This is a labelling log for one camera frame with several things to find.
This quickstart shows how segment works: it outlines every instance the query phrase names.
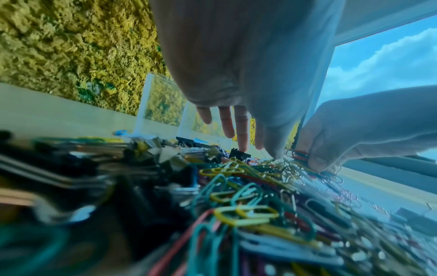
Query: fingernail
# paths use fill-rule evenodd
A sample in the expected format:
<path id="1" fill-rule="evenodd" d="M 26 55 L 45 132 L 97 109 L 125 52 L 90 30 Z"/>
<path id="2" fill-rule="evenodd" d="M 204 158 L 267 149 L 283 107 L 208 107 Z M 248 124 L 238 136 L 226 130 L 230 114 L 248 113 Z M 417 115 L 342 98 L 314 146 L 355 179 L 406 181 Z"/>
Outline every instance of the fingernail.
<path id="1" fill-rule="evenodd" d="M 308 166 L 311 169 L 321 172 L 326 168 L 327 162 L 320 157 L 313 157 L 308 160 Z"/>

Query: pile of paper clips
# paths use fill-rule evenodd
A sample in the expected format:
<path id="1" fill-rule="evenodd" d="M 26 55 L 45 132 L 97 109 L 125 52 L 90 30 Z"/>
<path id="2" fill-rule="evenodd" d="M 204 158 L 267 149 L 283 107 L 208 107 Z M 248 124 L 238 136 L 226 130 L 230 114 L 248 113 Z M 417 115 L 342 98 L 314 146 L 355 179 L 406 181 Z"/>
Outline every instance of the pile of paper clips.
<path id="1" fill-rule="evenodd" d="M 0 210 L 28 206 L 37 225 L 0 224 L 0 252 L 18 238 L 11 227 L 19 239 L 34 231 L 54 242 L 44 258 L 18 262 L 27 270 L 7 264 L 0 275 L 43 269 L 68 243 L 69 225 L 107 205 L 133 260 L 154 260 L 149 276 L 437 275 L 433 238 L 360 215 L 340 168 L 313 171 L 304 152 L 258 160 L 183 138 L 41 138 L 31 150 L 6 140 Z"/>

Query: blue sky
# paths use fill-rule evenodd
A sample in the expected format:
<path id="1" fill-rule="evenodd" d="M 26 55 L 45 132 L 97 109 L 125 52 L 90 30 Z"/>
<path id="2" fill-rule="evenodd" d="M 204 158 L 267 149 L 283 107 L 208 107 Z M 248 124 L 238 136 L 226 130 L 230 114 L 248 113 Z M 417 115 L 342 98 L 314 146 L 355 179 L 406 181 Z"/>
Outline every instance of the blue sky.
<path id="1" fill-rule="evenodd" d="M 318 105 L 421 85 L 437 85 L 437 16 L 337 46 Z"/>

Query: hand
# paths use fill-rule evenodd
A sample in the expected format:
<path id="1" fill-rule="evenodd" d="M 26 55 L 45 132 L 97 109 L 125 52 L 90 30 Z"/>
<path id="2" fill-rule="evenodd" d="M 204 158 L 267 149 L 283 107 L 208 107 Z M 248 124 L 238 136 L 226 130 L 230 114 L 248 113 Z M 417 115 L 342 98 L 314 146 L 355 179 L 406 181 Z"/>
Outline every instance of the hand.
<path id="1" fill-rule="evenodd" d="M 344 0 L 151 0 L 162 53 L 205 123 L 218 106 L 224 133 L 280 158 L 293 125 L 311 99 L 322 55 Z"/>
<path id="2" fill-rule="evenodd" d="M 308 152 L 310 168 L 324 171 L 349 159 L 437 147 L 436 94 L 437 87 L 423 86 L 328 101 L 302 128 L 296 150 Z"/>

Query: white cloud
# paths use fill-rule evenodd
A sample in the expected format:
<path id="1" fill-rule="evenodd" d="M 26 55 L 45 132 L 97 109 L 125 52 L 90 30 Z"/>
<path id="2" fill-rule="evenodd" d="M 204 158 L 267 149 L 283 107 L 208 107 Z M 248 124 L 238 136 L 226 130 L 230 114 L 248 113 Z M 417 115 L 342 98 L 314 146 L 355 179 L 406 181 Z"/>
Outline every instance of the white cloud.
<path id="1" fill-rule="evenodd" d="M 371 58 L 350 70 L 330 67 L 319 104 L 331 99 L 434 84 L 437 84 L 437 28 L 430 28 L 383 45 Z"/>

